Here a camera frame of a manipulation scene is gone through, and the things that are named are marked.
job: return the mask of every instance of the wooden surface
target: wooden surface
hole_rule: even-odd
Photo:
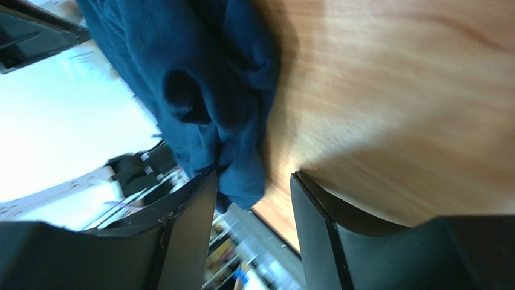
[[[282,48],[255,210],[298,248],[290,173],[388,220],[515,213],[515,2],[255,0]]]

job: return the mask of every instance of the blue object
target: blue object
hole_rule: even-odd
[[[236,269],[236,271],[233,273],[233,279],[237,280],[238,278],[241,279],[241,283],[245,286],[248,282],[248,277],[243,273],[240,268]]]
[[[260,200],[260,152],[279,58],[250,1],[77,2],[92,38],[154,114],[177,163],[189,177],[217,171],[218,210]]]

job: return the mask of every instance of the white wall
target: white wall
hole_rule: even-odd
[[[82,81],[58,57],[0,75],[0,202],[151,148],[158,132],[119,80]]]

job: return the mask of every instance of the black machine part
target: black machine part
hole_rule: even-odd
[[[20,0],[0,2],[0,73],[7,74],[90,40],[87,28]]]

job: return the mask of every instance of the blue cloth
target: blue cloth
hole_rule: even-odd
[[[218,204],[254,205],[264,194],[260,151],[279,58],[250,1],[77,2],[186,173],[215,169]]]

